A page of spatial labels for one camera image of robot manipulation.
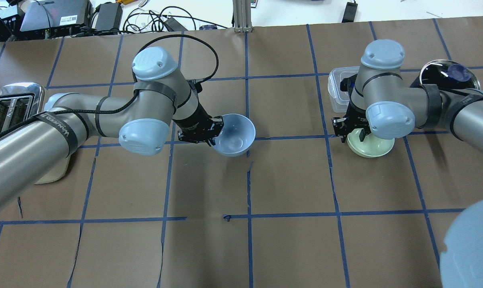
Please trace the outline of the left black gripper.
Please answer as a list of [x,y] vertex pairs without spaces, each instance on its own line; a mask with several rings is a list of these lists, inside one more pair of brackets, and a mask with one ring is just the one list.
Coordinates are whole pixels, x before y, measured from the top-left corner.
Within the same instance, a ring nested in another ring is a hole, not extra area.
[[215,138],[223,129],[223,117],[212,117],[198,102],[185,104],[176,110],[176,124],[180,130],[178,140],[188,143],[216,145]]

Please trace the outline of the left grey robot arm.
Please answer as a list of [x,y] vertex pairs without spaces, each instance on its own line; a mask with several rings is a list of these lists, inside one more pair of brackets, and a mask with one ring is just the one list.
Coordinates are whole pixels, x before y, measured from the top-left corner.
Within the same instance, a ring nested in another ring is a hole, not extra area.
[[151,156],[162,150],[175,122],[180,141],[215,144],[223,118],[205,111],[198,100],[200,82],[186,80],[166,49],[142,48],[132,71],[129,100],[55,94],[42,113],[0,136],[0,211],[91,136],[118,137],[124,149]]

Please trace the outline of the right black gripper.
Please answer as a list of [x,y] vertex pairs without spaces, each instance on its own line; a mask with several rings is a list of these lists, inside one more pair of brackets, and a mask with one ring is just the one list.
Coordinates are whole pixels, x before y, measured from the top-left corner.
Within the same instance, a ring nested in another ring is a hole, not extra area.
[[349,106],[343,117],[333,117],[332,126],[336,137],[340,137],[342,143],[346,143],[346,137],[355,129],[359,129],[359,142],[364,142],[371,129],[365,115],[365,110],[360,109],[352,101],[352,93],[355,90],[354,80],[342,80],[341,90],[349,93]]

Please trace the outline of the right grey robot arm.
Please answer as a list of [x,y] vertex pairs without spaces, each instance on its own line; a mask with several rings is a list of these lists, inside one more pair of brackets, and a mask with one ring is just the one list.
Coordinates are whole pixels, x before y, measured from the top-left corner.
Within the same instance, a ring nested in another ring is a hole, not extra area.
[[[366,158],[387,154],[396,138],[414,129],[444,128],[483,153],[483,90],[403,83],[405,50],[395,40],[379,39],[364,49],[357,73],[342,80],[349,94],[343,117],[331,120],[335,135]],[[483,200],[465,208],[444,237],[439,256],[444,288],[483,288]]]

